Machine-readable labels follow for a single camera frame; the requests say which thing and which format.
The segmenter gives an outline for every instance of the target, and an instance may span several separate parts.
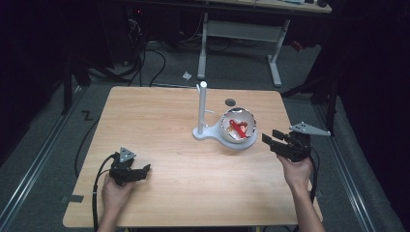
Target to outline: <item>red object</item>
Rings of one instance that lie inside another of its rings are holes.
[[[235,129],[237,133],[239,133],[241,138],[247,137],[247,135],[241,130],[241,128],[238,126],[238,124],[236,124],[236,122],[233,119],[229,120],[229,124],[233,127],[233,129]]]
[[[297,51],[301,51],[304,49],[304,47],[296,41],[292,42],[291,46],[293,46],[293,48],[295,48]]]

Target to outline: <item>cable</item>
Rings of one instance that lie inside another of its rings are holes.
[[[196,39],[194,39],[194,40],[185,42],[186,44],[187,44],[187,43],[192,43],[192,44],[195,43],[195,45],[186,45],[186,44],[184,44],[184,43],[179,43],[179,45],[181,45],[181,46],[183,46],[183,47],[187,47],[187,48],[196,48],[196,47],[201,46],[201,41],[197,42],[198,39],[200,39],[200,37],[198,37],[198,38],[196,38]]]
[[[196,27],[195,32],[192,34],[192,36],[184,41],[179,41],[179,43],[183,43],[183,42],[190,42],[190,41],[195,41],[199,38],[202,38],[202,36],[198,36],[196,38],[194,38],[194,36],[196,36],[198,34],[199,28],[201,28],[201,22],[202,22],[202,18],[204,16],[204,13],[201,14],[201,17],[199,18],[199,22],[198,22],[198,26]]]
[[[228,48],[231,46],[231,44],[232,44],[232,40],[229,39],[229,38],[221,38],[221,39],[219,39],[219,40],[214,40],[214,41],[227,41],[226,47],[217,50],[217,49],[212,49],[210,46],[207,45],[207,49],[209,49],[209,50],[211,50],[211,51],[221,52],[221,51],[225,51],[226,49],[228,49]]]
[[[159,54],[161,57],[162,57],[162,59],[163,59],[163,65],[162,65],[162,68],[161,68],[161,70],[151,79],[151,82],[150,82],[150,87],[152,87],[152,85],[153,85],[153,83],[154,83],[154,80],[160,75],[160,73],[163,71],[163,69],[165,68],[165,57],[162,55],[162,54],[160,54],[159,52],[157,52],[156,50],[152,50],[152,52],[155,52],[155,53],[157,53],[157,54]]]
[[[93,127],[96,126],[96,124],[99,122],[99,120],[100,120],[100,118],[97,119],[96,122],[94,122],[93,125],[91,126],[91,128],[87,131],[87,133],[85,133],[84,137],[82,138],[81,144],[78,147],[77,153],[75,155],[75,161],[74,161],[74,172],[75,172],[75,177],[76,178],[78,178],[78,176],[79,176],[78,169],[77,169],[79,152],[81,151],[81,148],[84,145],[85,139],[87,138],[88,134],[91,132]]]
[[[140,87],[142,87],[142,67],[144,66],[144,64],[145,64],[145,52],[146,52],[146,50],[145,50],[145,48],[144,48],[144,56],[143,56],[143,58],[142,58],[142,66],[141,66],[141,70],[139,71],[139,86]]]
[[[141,70],[142,70],[142,66],[144,65],[143,62],[141,61],[141,57],[138,56],[138,63],[140,64],[138,69],[135,71],[135,74],[132,76],[128,86],[132,85],[133,80],[135,79],[136,75],[139,74],[141,75]]]
[[[100,176],[106,171],[102,172],[103,167],[105,164],[109,161],[109,159],[113,158],[114,159],[114,154],[109,156],[107,159],[105,159],[100,167],[99,172],[97,173],[96,181],[94,182],[94,187],[93,187],[93,202],[92,202],[92,210],[93,210],[93,221],[94,221],[94,231],[97,232],[99,229],[99,216],[97,212],[97,189],[98,189],[98,182]]]
[[[311,190],[310,190],[310,201],[311,203],[313,203],[314,201],[314,196],[316,195],[316,188],[317,188],[317,169],[316,169],[316,165],[314,163],[313,157],[312,156],[308,156],[308,158],[311,161],[311,164],[313,166],[313,182],[311,185]]]
[[[135,62],[133,63],[132,68],[125,71],[125,72],[119,73],[119,74],[111,72],[108,69],[106,69],[105,67],[102,67],[98,64],[94,64],[93,62],[85,59],[84,57],[78,57],[78,58],[80,60],[82,60],[89,67],[92,67],[93,69],[95,69],[98,72],[103,74],[103,75],[98,75],[94,72],[88,71],[88,73],[92,76],[99,77],[99,78],[109,78],[109,79],[112,79],[112,80],[117,81],[117,82],[128,82],[128,83],[130,83],[130,81],[128,79],[125,79],[124,76],[132,74],[134,72],[138,72],[139,69],[142,67],[142,65],[139,62],[140,58],[139,58],[138,51],[142,48],[142,47],[139,47],[139,46],[144,46],[144,49],[145,49],[146,44],[145,44],[144,41],[145,41],[147,36],[148,36],[148,33],[142,34],[142,36],[140,38],[139,45],[137,45],[136,47],[133,48],[136,51],[137,54],[136,54]]]
[[[135,44],[134,44],[134,41],[132,39],[132,33],[135,30],[135,28],[138,28],[137,35],[141,35],[141,27],[139,26],[138,22],[136,22],[133,19],[129,18],[128,21],[132,24],[132,28],[131,28],[130,32],[127,35],[130,38],[130,42],[131,42],[131,46],[132,46],[132,50],[133,50],[135,48]],[[135,42],[138,42],[138,37],[137,36],[135,37]]]

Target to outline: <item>person's right hand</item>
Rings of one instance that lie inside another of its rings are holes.
[[[277,156],[283,165],[284,179],[292,190],[308,190],[308,180],[312,170],[309,158],[292,162],[287,158]]]

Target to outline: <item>black cable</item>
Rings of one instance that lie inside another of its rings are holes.
[[[186,41],[186,42],[178,42],[179,45],[187,47],[187,48],[196,48],[201,46],[202,42],[198,42],[197,40],[201,39],[201,37],[192,39],[190,41]]]
[[[97,70],[98,72],[104,74],[107,78],[110,78],[110,79],[112,79],[114,81],[118,81],[118,82],[129,82],[127,79],[123,78],[123,73],[122,74],[116,74],[114,72],[111,72],[108,69],[106,69],[105,67],[102,67],[98,64],[95,64],[94,62],[86,59],[85,57],[76,56],[76,58],[78,58],[80,61],[82,61],[82,63],[84,63],[86,66],[92,67],[93,69]]]
[[[115,73],[113,73],[109,70],[104,70],[104,72],[102,72],[103,74],[97,74],[95,72],[92,72],[92,71],[88,70],[88,73],[90,75],[94,76],[94,77],[97,77],[97,78],[108,78],[108,79],[114,80],[116,82],[129,82],[129,84],[130,84],[130,82],[132,82],[132,80],[127,80],[123,77],[126,76],[126,75],[129,75],[131,73],[138,73],[139,70],[141,69],[141,67],[142,67],[141,59],[140,59],[139,55],[137,55],[136,58],[135,58],[135,61],[133,63],[132,68],[125,71],[125,72],[115,74]]]
[[[145,52],[146,52],[146,47],[144,47],[144,53],[143,53],[143,57],[142,57],[142,66],[141,66],[141,70],[139,71],[139,86],[142,87],[142,67],[145,64]]]
[[[136,77],[138,74],[141,74],[141,69],[142,69],[143,63],[142,63],[142,61],[141,61],[141,57],[139,57],[139,56],[138,56],[138,64],[139,64],[138,69],[135,71],[135,74],[132,76],[132,78],[131,78],[131,80],[130,80],[128,86],[131,86],[133,80],[135,79],[135,77]]]
[[[96,126],[96,124],[99,122],[100,118],[96,120],[96,122],[94,122],[94,124],[91,126],[91,128],[87,131],[87,133],[84,135],[84,137],[82,138],[81,144],[78,147],[77,153],[75,155],[75,161],[74,161],[74,172],[75,172],[75,177],[78,178],[79,176],[79,172],[77,169],[77,163],[78,163],[78,156],[79,156],[79,152],[81,151],[82,146],[84,145],[85,139],[87,138],[88,134],[91,132],[91,130],[93,129],[93,127]]]
[[[207,49],[209,49],[210,51],[221,52],[221,51],[225,51],[226,49],[228,49],[228,48],[231,46],[231,44],[232,44],[232,39],[229,39],[229,38],[223,38],[223,39],[219,39],[219,40],[214,40],[214,42],[217,42],[217,41],[222,41],[222,43],[219,43],[219,44],[223,44],[223,41],[227,41],[226,47],[224,47],[224,48],[222,48],[222,49],[212,49],[210,46],[207,45]]]
[[[105,164],[109,161],[109,159],[114,158],[114,154],[112,154],[111,156],[109,156],[107,159],[105,159],[100,167],[99,172],[97,173],[97,177],[96,177],[96,181],[94,183],[94,187],[93,187],[93,202],[92,202],[92,210],[93,210],[93,221],[94,221],[94,231],[97,232],[97,230],[99,229],[99,216],[98,216],[98,212],[97,212],[97,189],[98,189],[98,182],[99,182],[99,178],[100,176],[103,174],[102,170],[103,167],[105,166]]]
[[[165,68],[165,63],[166,63],[165,57],[164,57],[162,54],[160,54],[160,53],[157,52],[156,50],[152,50],[152,52],[155,52],[155,53],[159,54],[159,55],[162,57],[162,59],[163,59],[163,65],[162,65],[161,70],[151,79],[150,87],[152,87],[154,80],[155,80],[155,79],[160,75],[160,73],[163,71],[163,69]]]
[[[313,198],[316,195],[316,189],[317,189],[317,175],[319,173],[319,168],[320,168],[320,157],[319,154],[316,152],[314,148],[311,148],[311,150],[316,154],[317,157],[317,163],[316,166],[314,166],[314,160],[312,156],[309,156],[311,163],[313,164],[313,186],[311,188],[310,194],[313,192]]]

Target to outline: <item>stand base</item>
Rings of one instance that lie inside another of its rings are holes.
[[[253,145],[253,143],[256,141],[257,130],[255,130],[252,137],[250,137],[247,141],[243,143],[231,143],[224,139],[220,134],[220,124],[218,123],[211,127],[204,127],[203,132],[201,134],[198,133],[198,128],[194,128],[192,134],[197,140],[212,138],[219,141],[220,144],[227,148],[234,150],[245,150],[249,148],[251,145]]]

